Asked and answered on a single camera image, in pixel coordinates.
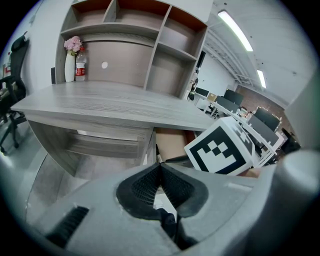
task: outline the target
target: flower vase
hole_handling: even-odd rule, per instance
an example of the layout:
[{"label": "flower vase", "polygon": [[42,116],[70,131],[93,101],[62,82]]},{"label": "flower vase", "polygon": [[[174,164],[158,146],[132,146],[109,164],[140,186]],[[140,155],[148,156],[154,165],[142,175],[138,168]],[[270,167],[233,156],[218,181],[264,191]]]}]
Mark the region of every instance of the flower vase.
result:
[{"label": "flower vase", "polygon": [[64,77],[66,82],[75,80],[76,57],[67,53],[64,64]]}]

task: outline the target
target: office chair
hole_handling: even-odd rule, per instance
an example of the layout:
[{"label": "office chair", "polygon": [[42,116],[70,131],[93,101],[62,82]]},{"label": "office chair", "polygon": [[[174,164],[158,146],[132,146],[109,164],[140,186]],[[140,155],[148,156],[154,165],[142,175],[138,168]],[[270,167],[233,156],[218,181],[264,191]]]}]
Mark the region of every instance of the office chair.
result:
[{"label": "office chair", "polygon": [[24,35],[13,42],[11,47],[11,75],[0,79],[0,89],[2,89],[3,83],[5,83],[7,88],[7,91],[0,96],[0,117],[3,118],[3,121],[6,123],[8,121],[7,114],[9,114],[9,119],[11,120],[11,124],[8,126],[0,141],[0,151],[2,153],[6,153],[2,144],[9,133],[12,133],[14,147],[16,149],[19,147],[16,141],[16,129],[19,124],[27,121],[23,113],[12,111],[11,107],[26,97],[26,87],[21,79],[21,69],[28,46],[29,40],[26,40]]}]

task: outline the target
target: brick wall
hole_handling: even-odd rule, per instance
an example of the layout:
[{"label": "brick wall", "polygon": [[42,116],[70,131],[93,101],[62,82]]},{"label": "brick wall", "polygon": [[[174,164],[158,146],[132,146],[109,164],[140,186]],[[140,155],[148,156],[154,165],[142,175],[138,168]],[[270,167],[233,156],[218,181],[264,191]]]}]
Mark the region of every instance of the brick wall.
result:
[{"label": "brick wall", "polygon": [[277,131],[281,131],[281,128],[285,128],[289,133],[294,133],[291,127],[284,109],[278,104],[274,103],[272,100],[262,96],[261,94],[254,92],[253,90],[247,89],[242,86],[238,86],[236,92],[243,95],[243,101],[241,103],[242,107],[245,107],[248,111],[255,111],[258,106],[267,109],[270,113],[276,115],[277,117],[282,117],[281,124]]}]

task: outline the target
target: ceiling light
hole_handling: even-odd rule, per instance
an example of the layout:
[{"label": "ceiling light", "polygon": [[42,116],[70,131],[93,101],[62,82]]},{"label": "ceiling light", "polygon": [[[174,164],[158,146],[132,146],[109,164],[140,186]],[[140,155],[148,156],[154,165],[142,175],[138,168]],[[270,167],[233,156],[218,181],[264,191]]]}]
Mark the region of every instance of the ceiling light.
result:
[{"label": "ceiling light", "polygon": [[218,13],[218,16],[232,29],[235,35],[239,38],[241,43],[243,44],[244,48],[248,52],[253,52],[248,39],[246,38],[245,34],[242,32],[240,27],[235,23],[235,21],[230,17],[230,15],[224,10]]},{"label": "ceiling light", "polygon": [[261,70],[257,70],[257,72],[258,72],[258,76],[260,78],[260,82],[261,82],[262,87],[267,88],[264,73]]}]

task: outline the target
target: ceiling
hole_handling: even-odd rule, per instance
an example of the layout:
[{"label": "ceiling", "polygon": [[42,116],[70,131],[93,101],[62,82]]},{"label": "ceiling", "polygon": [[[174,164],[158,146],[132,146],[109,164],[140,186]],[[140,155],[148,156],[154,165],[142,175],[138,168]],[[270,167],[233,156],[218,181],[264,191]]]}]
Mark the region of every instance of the ceiling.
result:
[{"label": "ceiling", "polygon": [[[249,40],[245,50],[218,17],[226,10]],[[254,90],[286,108],[306,86],[318,65],[308,37],[277,0],[214,0],[207,22],[204,51],[215,58],[238,85]],[[266,89],[257,69],[262,70]]]}]

